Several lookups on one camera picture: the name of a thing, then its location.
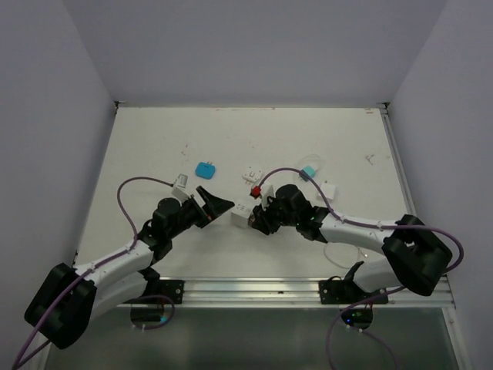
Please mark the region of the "aluminium rail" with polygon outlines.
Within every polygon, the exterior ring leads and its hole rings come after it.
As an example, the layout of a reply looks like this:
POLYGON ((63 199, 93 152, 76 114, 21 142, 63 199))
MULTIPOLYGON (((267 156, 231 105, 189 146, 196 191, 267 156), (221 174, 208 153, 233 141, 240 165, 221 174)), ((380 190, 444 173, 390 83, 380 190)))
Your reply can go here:
POLYGON ((400 184, 401 194, 404 199, 404 204, 406 208, 406 214, 412 214, 414 216, 417 215, 417 211, 414 205, 414 201, 411 196, 411 191, 408 186, 407 178, 405 175, 404 167, 401 161, 401 156, 399 154, 397 148, 397 142, 394 138, 394 134, 391 128, 390 116, 388 113, 388 109, 385 105, 380 105, 378 107, 378 111, 380 113, 380 117, 383 123, 384 131, 386 133, 388 145, 391 151, 392 161, 394 163, 394 167, 397 173, 397 179, 400 184))
MULTIPOLYGON (((145 289, 158 281, 145 281, 140 274, 99 289, 96 304, 104 304, 109 310, 116 305, 138 298, 145 289)), ((320 305, 318 278, 277 279, 277 278, 239 278, 239 279, 185 279, 185 291, 181 305, 188 308, 315 308, 320 305)), ((434 293, 422 297, 404 289, 391 293, 386 291, 387 305, 399 308, 453 308, 454 299, 448 281, 439 281, 434 293)))

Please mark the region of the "white power strip socket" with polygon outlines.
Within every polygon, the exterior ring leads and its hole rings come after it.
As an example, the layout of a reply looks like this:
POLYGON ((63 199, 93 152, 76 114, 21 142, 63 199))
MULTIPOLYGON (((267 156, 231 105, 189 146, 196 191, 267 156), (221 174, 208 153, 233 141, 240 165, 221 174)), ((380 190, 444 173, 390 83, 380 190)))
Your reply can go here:
POLYGON ((240 228, 248 228, 249 219, 254 207, 255 202, 253 200, 247 198, 237 199, 230 213, 231 224, 240 228))

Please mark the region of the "blue plug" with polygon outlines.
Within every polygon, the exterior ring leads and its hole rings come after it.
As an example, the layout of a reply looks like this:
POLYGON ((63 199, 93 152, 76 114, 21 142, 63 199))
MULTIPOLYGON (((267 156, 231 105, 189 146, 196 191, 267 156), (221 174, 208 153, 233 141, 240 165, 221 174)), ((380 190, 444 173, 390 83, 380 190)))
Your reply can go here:
POLYGON ((199 162, 195 169, 195 175, 204 180, 211 180, 216 172, 216 167, 207 162, 199 162))

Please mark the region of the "white multi-outlet adapter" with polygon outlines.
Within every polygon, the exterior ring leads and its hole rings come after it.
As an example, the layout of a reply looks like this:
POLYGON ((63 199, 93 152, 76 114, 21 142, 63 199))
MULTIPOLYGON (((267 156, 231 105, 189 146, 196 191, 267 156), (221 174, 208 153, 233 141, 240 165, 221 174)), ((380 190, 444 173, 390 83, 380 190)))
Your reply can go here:
POLYGON ((245 184, 250 187, 255 186, 263 177, 263 168, 260 165, 246 165, 241 173, 241 177, 245 180, 245 184))

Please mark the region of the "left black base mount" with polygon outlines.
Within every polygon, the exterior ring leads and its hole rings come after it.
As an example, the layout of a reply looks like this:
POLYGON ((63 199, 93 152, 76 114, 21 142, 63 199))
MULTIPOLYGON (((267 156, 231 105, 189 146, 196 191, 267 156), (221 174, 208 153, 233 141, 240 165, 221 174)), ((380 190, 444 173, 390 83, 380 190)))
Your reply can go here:
POLYGON ((128 303, 163 305, 166 303, 166 300, 163 298, 165 296, 174 304, 182 304, 184 288, 184 280, 158 280, 149 285, 142 296, 133 298, 128 303))

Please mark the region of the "white charger block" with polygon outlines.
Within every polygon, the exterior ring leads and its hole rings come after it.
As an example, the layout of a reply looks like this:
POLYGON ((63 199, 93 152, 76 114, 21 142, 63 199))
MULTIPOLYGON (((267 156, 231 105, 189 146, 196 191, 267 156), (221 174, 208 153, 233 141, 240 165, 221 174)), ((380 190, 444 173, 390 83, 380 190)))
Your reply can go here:
POLYGON ((323 200, 324 198, 329 201, 334 200, 337 192, 337 187, 335 185, 324 181, 320 183, 319 188, 320 190, 317 192, 317 198, 319 200, 323 200))

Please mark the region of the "aluminium front rail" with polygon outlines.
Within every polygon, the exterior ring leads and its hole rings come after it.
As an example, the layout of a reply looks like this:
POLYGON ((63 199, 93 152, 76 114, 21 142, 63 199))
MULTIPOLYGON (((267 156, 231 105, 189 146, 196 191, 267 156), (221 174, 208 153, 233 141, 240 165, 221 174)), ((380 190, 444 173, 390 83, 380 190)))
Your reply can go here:
MULTIPOLYGON (((158 281, 145 281, 140 274, 99 289, 96 304, 104 304, 109 310, 116 305, 138 298, 145 289, 158 281)), ((188 308, 315 308, 320 305, 318 278, 277 279, 277 278, 239 278, 239 279, 185 279, 185 291, 181 305, 188 308)), ((387 305, 399 308, 453 308, 454 299, 448 281, 439 281, 434 293, 422 297, 404 289, 391 293, 386 291, 387 305)))

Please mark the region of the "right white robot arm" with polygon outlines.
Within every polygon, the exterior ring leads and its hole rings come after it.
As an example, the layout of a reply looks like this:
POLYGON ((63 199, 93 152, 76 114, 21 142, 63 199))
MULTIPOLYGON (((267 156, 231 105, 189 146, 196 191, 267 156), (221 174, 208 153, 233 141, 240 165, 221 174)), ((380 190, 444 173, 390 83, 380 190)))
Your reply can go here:
POLYGON ((256 186, 251 195, 260 204, 253 209, 250 226, 265 235, 293 227, 309 241, 347 244, 381 254, 377 261, 357 262, 344 277, 344 296, 355 303, 382 288, 398 286, 429 296, 452 259, 452 252, 434 232, 409 214, 392 224, 335 216, 326 207, 312 205, 293 184, 276 191, 256 186))

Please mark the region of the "aluminium right side rail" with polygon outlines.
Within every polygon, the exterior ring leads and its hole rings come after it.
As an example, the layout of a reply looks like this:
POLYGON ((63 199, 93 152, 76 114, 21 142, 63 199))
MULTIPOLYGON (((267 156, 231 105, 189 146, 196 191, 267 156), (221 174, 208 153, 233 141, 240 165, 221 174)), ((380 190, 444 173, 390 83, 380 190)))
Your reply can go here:
POLYGON ((400 184, 401 194, 404 199, 404 204, 406 208, 406 214, 412 214, 414 216, 417 215, 417 211, 414 205, 414 201, 411 196, 411 191, 408 186, 407 178, 405 175, 404 167, 401 161, 401 156, 399 154, 397 148, 397 142, 394 138, 394 134, 391 128, 390 116, 388 113, 388 109, 385 105, 380 105, 378 107, 378 111, 380 113, 380 117, 383 123, 384 131, 386 133, 388 145, 391 151, 392 161, 394 163, 394 167, 397 173, 397 179, 400 184))

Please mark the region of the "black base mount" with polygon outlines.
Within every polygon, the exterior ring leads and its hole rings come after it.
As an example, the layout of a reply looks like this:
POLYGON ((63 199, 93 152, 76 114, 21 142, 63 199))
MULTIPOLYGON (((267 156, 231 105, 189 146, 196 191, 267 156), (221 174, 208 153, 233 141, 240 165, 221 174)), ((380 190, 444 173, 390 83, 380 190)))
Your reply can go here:
POLYGON ((174 304, 182 304, 184 288, 184 280, 158 280, 149 285, 142 296, 133 298, 128 303, 163 305, 166 303, 166 300, 163 298, 165 296, 174 304))
POLYGON ((353 281, 346 281, 340 277, 330 277, 318 281, 318 294, 320 303, 323 305, 349 305, 357 302, 363 304, 387 304, 389 299, 384 296, 384 291, 379 290, 371 293, 364 292, 353 281))

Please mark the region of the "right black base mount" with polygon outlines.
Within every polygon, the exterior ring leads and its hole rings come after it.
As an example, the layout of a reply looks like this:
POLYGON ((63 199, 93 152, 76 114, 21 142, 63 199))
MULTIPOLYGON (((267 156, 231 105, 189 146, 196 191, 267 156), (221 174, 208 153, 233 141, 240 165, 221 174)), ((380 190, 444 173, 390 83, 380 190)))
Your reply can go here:
POLYGON ((353 281, 346 281, 340 277, 330 277, 318 281, 318 294, 320 303, 323 305, 349 305, 357 302, 363 304, 387 304, 389 299, 384 296, 384 291, 379 290, 371 293, 364 292, 353 281))

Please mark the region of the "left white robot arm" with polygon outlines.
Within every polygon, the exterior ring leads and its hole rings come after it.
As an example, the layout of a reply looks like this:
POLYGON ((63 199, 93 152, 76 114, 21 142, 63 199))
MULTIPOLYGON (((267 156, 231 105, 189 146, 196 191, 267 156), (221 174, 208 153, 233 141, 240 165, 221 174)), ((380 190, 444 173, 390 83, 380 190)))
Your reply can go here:
POLYGON ((56 265, 24 319, 57 348, 65 349, 82 336, 93 318, 118 304, 134 298, 155 301, 160 284, 152 266, 171 251, 173 238, 191 227, 204 228, 235 206, 201 186, 196 191, 203 205, 194 197, 161 199, 141 231, 113 254, 75 267, 56 265))

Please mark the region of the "teal plug adapter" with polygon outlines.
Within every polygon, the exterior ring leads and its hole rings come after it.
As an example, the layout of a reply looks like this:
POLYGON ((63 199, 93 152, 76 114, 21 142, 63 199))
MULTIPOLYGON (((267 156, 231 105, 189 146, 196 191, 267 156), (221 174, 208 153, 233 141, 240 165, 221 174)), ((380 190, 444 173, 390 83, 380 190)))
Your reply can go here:
POLYGON ((306 165, 300 170, 299 178, 304 182, 308 182, 317 175, 317 171, 318 169, 315 166, 306 165))

